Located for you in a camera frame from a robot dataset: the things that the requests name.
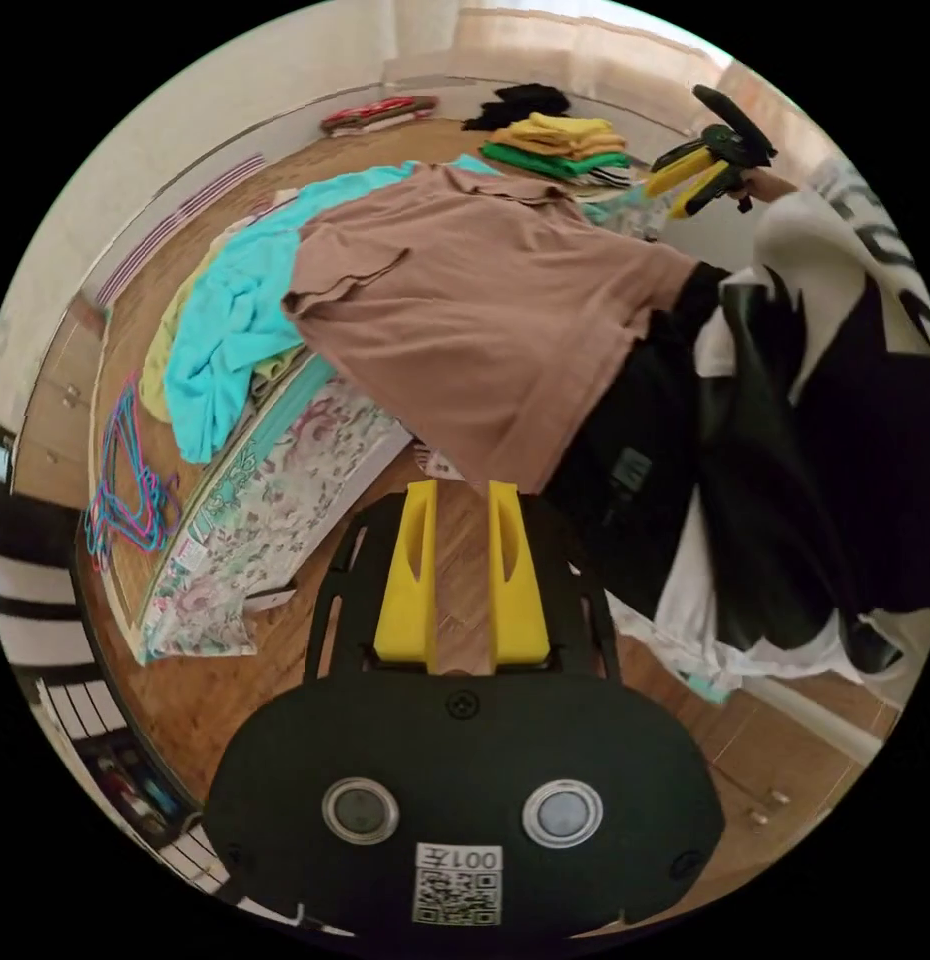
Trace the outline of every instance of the folded clothes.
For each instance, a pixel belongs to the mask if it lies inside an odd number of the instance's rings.
[[[434,110],[438,97],[389,97],[363,107],[349,107],[326,117],[319,126],[325,133],[341,127],[362,127],[376,120],[414,113],[416,110]]]
[[[585,160],[569,160],[567,157],[543,157],[508,144],[490,142],[483,143],[479,152],[488,160],[497,160],[499,163],[507,163],[533,173],[543,173],[556,180],[571,180],[597,167],[628,167],[632,162],[627,153],[600,153]]]
[[[635,178],[626,167],[596,167],[575,178],[575,182],[589,187],[617,187],[628,190],[635,186]]]
[[[385,117],[383,120],[374,120],[364,126],[349,124],[336,127],[329,131],[330,137],[356,137],[365,133],[375,133],[378,130],[387,130],[389,127],[398,127],[404,123],[414,123],[416,120],[428,120],[432,116],[431,110],[416,110],[414,113],[401,113],[394,117]]]
[[[539,111],[557,117],[571,106],[561,90],[541,83],[502,87],[495,91],[495,96],[502,102],[483,103],[481,116],[466,120],[462,124],[463,130],[499,130]]]
[[[607,120],[550,117],[544,113],[533,113],[528,119],[511,124],[508,130],[514,137],[538,140],[541,143],[555,143],[560,146],[574,144],[587,137],[615,132]]]
[[[615,133],[601,133],[569,140],[565,143],[536,140],[532,137],[518,136],[512,127],[496,130],[489,138],[492,143],[501,143],[543,157],[568,157],[569,160],[586,160],[601,153],[624,153],[625,138]]]

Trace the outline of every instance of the label sticker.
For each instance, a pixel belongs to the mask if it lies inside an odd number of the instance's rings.
[[[194,573],[208,556],[208,550],[197,540],[186,537],[181,549],[175,556],[175,560],[180,563],[190,573]]]
[[[502,922],[501,847],[420,843],[413,923],[494,927]]]

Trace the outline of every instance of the wooden cabinet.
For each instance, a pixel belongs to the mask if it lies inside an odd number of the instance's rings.
[[[638,641],[620,638],[619,655],[625,682],[674,714],[698,743],[725,813],[725,832],[701,877],[680,903],[646,921],[655,922],[718,900],[775,863],[840,802],[862,768],[749,693],[706,703]],[[894,710],[836,674],[782,683],[881,740],[894,725]]]
[[[101,314],[76,298],[52,338],[25,411],[12,465],[12,493],[66,507],[88,505],[91,399]]]

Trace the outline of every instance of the qr code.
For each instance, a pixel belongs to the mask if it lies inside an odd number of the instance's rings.
[[[419,868],[415,923],[448,927],[492,927],[502,919],[501,873]]]

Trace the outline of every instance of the stack of folded clothes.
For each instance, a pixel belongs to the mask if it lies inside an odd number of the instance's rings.
[[[598,177],[589,182],[630,186],[621,170],[631,165],[625,139],[607,120],[550,117],[533,113],[526,120],[495,130],[480,148],[489,160],[557,180]]]
[[[438,97],[389,97],[364,107],[339,110],[326,117],[320,126],[329,137],[372,133],[410,120],[425,120],[437,106]]]

